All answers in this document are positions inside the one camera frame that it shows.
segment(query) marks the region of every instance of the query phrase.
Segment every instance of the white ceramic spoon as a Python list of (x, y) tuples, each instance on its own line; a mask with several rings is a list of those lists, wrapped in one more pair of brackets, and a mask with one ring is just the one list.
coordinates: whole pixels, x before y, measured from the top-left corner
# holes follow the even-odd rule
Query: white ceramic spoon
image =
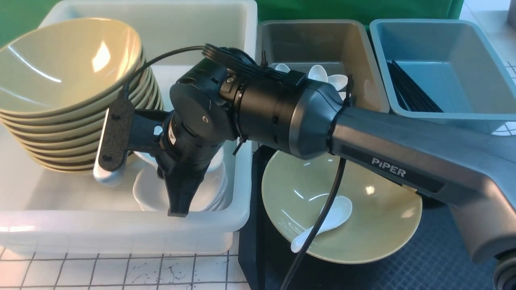
[(343, 74), (330, 75), (328, 76), (328, 84), (332, 85), (338, 92), (348, 84), (348, 77)]
[(287, 73), (290, 71), (290, 68), (284, 63), (278, 64), (274, 69), (279, 72), (284, 72), (284, 73)]
[(338, 95), (341, 96), (342, 100), (346, 99), (346, 92), (338, 92)]
[(320, 82), (328, 82), (328, 73), (321, 65), (314, 65), (308, 72), (308, 78)]
[[(351, 216), (351, 212), (353, 211), (353, 204), (347, 197), (338, 196), (333, 201), (331, 205), (330, 211), (326, 216), (326, 219), (322, 222), (322, 225), (317, 232), (317, 235), (323, 232), (327, 232), (329, 230), (333, 230), (336, 227), (345, 223), (349, 216)], [(291, 251), (297, 253), (303, 247), (304, 242), (307, 240), (308, 235), (310, 234), (313, 227), (310, 227), (306, 231), (302, 232), (300, 235), (295, 237), (291, 243)]]

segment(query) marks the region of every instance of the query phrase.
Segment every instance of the plastic container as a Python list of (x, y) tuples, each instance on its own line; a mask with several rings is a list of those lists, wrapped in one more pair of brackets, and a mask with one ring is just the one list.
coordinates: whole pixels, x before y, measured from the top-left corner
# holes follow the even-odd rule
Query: plastic container
[[(79, 17), (112, 18), (133, 26), (147, 59), (207, 42), (250, 55), (256, 49), (257, 11), (251, 0), (63, 1), (41, 26)], [(192, 52), (153, 66), (169, 109), (170, 86), (200, 59), (200, 52)], [(233, 232), (249, 217), (252, 161), (250, 142), (236, 157), (236, 143), (223, 147), (227, 207), (171, 218), (141, 211), (133, 197), (133, 183), (144, 161), (128, 166), (121, 186), (108, 188), (90, 175), (42, 168), (0, 127), (0, 245), (16, 252), (223, 253), (231, 246)]]
[[(491, 134), (516, 120), (516, 87), (487, 37), (460, 20), (375, 20), (370, 25), (392, 111)], [(444, 111), (402, 109), (387, 61), (395, 60)]]
[(262, 52), (270, 65), (285, 63), (306, 74), (316, 64), (322, 65), (328, 75), (351, 73), (357, 106), (389, 112), (373, 49), (364, 26), (357, 21), (265, 21), (258, 27), (258, 63)]

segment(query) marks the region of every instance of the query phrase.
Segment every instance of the green cloth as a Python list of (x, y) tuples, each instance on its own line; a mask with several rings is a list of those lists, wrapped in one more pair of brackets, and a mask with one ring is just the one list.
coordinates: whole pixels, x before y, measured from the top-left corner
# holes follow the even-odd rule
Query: green cloth
[(59, 0), (0, 0), (0, 48), (38, 28)]
[(258, 19), (459, 19), (464, 0), (256, 0)]
[[(0, 0), (0, 47), (36, 29), (59, 0)], [(458, 19), (463, 0), (256, 0), (260, 21), (379, 18)]]

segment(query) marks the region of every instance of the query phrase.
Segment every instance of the stacked bowls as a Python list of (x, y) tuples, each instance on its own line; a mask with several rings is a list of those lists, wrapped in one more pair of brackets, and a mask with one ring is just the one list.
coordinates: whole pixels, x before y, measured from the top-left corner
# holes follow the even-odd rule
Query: stacked bowls
[[(145, 64), (127, 24), (81, 18), (31, 31), (0, 50), (0, 122), (34, 161), (60, 172), (93, 169), (106, 109)], [(162, 109), (150, 68), (131, 80), (137, 109)]]

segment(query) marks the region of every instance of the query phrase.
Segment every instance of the white plastic bin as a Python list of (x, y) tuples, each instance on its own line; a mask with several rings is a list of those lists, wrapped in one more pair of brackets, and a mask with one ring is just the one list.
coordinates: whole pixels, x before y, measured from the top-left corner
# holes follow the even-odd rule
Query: white plastic bin
[[(40, 27), (80, 17), (133, 26), (147, 59), (205, 43), (255, 55), (257, 8), (252, 0), (67, 0)], [(170, 86), (201, 58), (200, 52), (190, 52), (153, 66), (169, 109)], [(234, 142), (224, 144), (230, 205), (171, 218), (142, 212), (133, 198), (133, 182), (144, 162), (128, 167), (121, 186), (107, 188), (89, 175), (42, 168), (0, 127), (0, 245), (17, 252), (223, 253), (249, 217), (251, 143), (236, 157), (231, 154), (235, 147)]]

